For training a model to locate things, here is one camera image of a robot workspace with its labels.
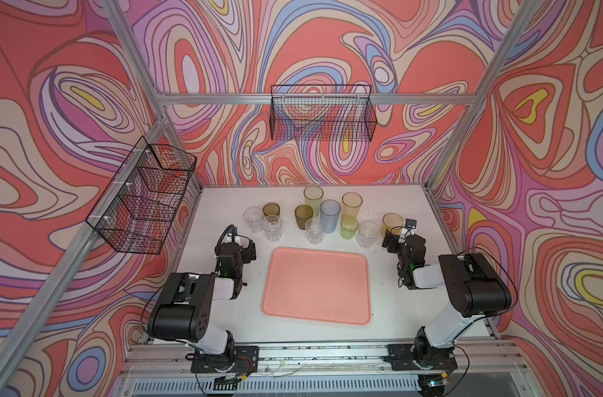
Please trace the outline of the clear short glass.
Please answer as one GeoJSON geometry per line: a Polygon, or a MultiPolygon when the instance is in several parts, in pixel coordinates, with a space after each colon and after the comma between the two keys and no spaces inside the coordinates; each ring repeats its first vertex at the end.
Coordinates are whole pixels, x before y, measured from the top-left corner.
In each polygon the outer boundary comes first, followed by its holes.
{"type": "Polygon", "coordinates": [[[259,233],[263,230],[263,219],[263,210],[258,207],[247,208],[243,213],[243,220],[253,233],[259,233]]]}
{"type": "Polygon", "coordinates": [[[312,218],[306,222],[306,239],[310,244],[320,244],[324,239],[325,225],[320,218],[312,218]]]}
{"type": "Polygon", "coordinates": [[[283,235],[281,218],[278,215],[266,216],[263,219],[263,231],[268,241],[279,241],[283,235]]]}
{"type": "Polygon", "coordinates": [[[376,223],[365,221],[359,224],[359,231],[356,237],[357,244],[361,248],[370,248],[375,244],[380,235],[380,228],[376,223]]]}

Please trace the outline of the olive brown short cup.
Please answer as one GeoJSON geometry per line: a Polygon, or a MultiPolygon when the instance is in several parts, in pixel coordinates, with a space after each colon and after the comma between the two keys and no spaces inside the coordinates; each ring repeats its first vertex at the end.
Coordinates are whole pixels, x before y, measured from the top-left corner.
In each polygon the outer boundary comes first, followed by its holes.
{"type": "Polygon", "coordinates": [[[307,222],[314,216],[314,210],[311,206],[303,204],[295,208],[294,215],[298,228],[305,231],[307,222]]]}

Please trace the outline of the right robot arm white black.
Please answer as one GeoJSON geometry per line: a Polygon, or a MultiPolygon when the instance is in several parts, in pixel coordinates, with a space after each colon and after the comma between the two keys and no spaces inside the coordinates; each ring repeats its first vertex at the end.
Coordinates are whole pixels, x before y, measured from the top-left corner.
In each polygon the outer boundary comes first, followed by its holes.
{"type": "Polygon", "coordinates": [[[513,306],[509,287],[479,253],[446,254],[437,263],[425,263],[426,240],[408,232],[386,232],[382,246],[397,254],[398,285],[409,290],[445,288],[449,303],[433,322],[417,332],[407,353],[389,362],[424,370],[455,368],[456,340],[473,324],[496,317],[513,306]]]}

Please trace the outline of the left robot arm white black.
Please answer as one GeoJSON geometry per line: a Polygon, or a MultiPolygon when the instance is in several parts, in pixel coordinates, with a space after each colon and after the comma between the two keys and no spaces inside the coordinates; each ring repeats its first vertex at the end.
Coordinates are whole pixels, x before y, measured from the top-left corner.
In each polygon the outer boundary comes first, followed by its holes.
{"type": "Polygon", "coordinates": [[[206,356],[235,355],[232,333],[211,323],[212,305],[239,297],[247,285],[244,266],[257,259],[256,245],[231,224],[220,235],[214,254],[211,273],[170,274],[149,315],[149,337],[182,342],[206,356]]]}

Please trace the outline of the pink plastic tray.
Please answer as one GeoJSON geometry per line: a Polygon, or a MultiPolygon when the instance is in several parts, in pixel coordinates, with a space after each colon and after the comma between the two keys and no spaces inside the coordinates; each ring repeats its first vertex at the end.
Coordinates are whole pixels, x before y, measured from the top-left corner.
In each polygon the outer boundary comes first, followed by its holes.
{"type": "Polygon", "coordinates": [[[275,249],[262,311],[288,319],[369,324],[372,305],[367,258],[341,251],[275,249]]]}

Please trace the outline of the amber cup far right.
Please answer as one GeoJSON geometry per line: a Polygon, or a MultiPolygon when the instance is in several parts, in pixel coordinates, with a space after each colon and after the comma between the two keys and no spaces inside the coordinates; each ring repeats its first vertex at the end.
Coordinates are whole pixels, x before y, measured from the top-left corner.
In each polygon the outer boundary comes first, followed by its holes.
{"type": "Polygon", "coordinates": [[[405,225],[405,218],[397,213],[386,213],[382,217],[382,236],[385,238],[388,233],[392,236],[401,236],[405,225]]]}

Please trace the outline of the green short cup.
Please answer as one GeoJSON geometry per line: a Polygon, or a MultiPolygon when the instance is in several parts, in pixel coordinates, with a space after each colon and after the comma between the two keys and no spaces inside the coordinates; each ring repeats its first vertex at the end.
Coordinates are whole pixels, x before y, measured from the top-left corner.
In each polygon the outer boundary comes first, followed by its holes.
{"type": "Polygon", "coordinates": [[[359,221],[353,217],[343,217],[340,222],[340,236],[345,240],[353,239],[359,230],[359,221]]]}

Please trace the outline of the tall orange cup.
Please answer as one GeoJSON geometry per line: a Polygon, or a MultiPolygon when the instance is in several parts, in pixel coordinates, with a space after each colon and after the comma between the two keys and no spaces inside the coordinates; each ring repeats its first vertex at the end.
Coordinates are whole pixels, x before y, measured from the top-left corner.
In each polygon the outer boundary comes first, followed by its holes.
{"type": "Polygon", "coordinates": [[[357,218],[363,202],[363,197],[359,193],[353,191],[346,192],[342,196],[341,216],[343,218],[357,218]]]}

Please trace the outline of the tall blue cup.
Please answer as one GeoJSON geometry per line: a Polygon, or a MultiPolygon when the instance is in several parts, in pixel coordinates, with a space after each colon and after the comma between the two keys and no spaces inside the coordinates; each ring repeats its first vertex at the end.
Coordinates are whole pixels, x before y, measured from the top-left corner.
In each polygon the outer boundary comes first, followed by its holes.
{"type": "Polygon", "coordinates": [[[331,234],[336,230],[339,216],[341,213],[341,205],[334,199],[327,199],[321,203],[320,217],[324,223],[324,232],[331,234]]]}

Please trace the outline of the tall yellow-green cup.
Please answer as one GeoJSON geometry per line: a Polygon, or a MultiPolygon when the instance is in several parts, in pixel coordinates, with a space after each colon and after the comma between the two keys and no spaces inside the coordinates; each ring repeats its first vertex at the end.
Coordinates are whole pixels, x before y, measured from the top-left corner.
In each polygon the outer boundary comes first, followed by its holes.
{"type": "Polygon", "coordinates": [[[324,190],[319,185],[310,185],[304,189],[303,195],[306,205],[313,210],[313,217],[319,217],[324,190]]]}

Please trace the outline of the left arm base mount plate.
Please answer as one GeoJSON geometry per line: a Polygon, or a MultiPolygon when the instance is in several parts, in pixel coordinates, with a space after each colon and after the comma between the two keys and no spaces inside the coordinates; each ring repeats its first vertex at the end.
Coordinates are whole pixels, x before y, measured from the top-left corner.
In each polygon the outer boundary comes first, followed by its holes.
{"type": "Polygon", "coordinates": [[[185,356],[195,374],[250,375],[258,370],[259,347],[239,346],[227,349],[220,355],[191,352],[185,356]]]}

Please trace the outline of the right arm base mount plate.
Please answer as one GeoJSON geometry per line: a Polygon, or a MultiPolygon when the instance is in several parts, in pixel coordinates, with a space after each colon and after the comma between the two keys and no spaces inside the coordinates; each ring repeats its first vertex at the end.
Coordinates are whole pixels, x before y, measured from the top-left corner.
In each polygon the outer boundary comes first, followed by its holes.
{"type": "Polygon", "coordinates": [[[452,348],[416,347],[413,344],[390,344],[382,358],[392,370],[454,372],[458,369],[452,348]]]}

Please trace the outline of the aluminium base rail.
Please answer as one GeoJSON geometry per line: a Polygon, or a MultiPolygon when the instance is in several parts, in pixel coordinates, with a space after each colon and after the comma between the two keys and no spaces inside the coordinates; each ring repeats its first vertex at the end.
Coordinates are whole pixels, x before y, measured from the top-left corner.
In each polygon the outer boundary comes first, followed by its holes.
{"type": "MultiPolygon", "coordinates": [[[[258,375],[381,375],[411,362],[408,340],[354,342],[269,342],[258,345],[258,375]]],[[[121,370],[128,375],[183,375],[192,348],[180,343],[129,349],[121,370]]],[[[520,349],[502,339],[464,339],[452,354],[457,373],[528,372],[520,349]]]]}

